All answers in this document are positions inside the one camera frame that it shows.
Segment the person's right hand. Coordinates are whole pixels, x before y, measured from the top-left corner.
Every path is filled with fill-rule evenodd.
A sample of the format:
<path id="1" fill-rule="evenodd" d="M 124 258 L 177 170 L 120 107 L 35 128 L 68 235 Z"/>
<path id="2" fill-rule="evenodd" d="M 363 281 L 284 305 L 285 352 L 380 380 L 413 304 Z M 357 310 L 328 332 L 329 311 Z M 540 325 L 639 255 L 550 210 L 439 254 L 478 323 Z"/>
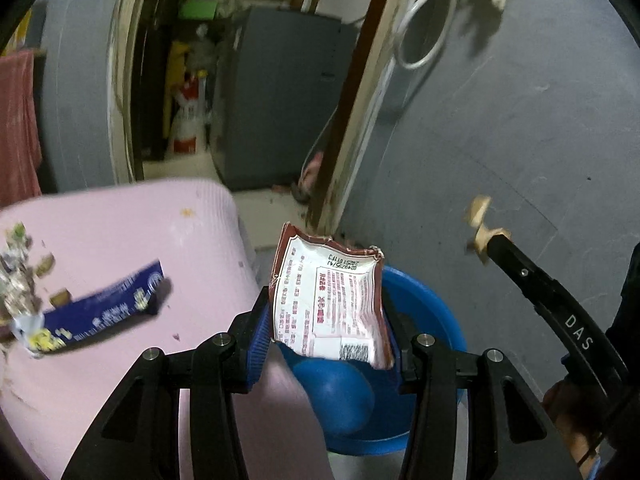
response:
<path id="1" fill-rule="evenodd" d="M 582 478 L 599 463 L 602 434 L 596 404 L 568 376 L 554 384 L 542 399 L 542 407 L 559 431 Z"/>

